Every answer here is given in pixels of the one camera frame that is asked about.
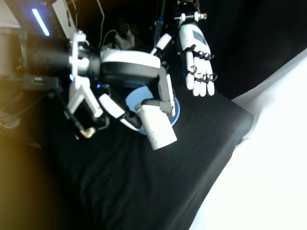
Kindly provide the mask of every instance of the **white floor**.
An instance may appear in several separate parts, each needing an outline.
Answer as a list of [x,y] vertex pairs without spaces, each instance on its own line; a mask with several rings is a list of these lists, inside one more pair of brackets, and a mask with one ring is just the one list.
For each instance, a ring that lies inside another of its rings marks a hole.
[[190,230],[307,230],[307,50],[242,104],[258,120]]

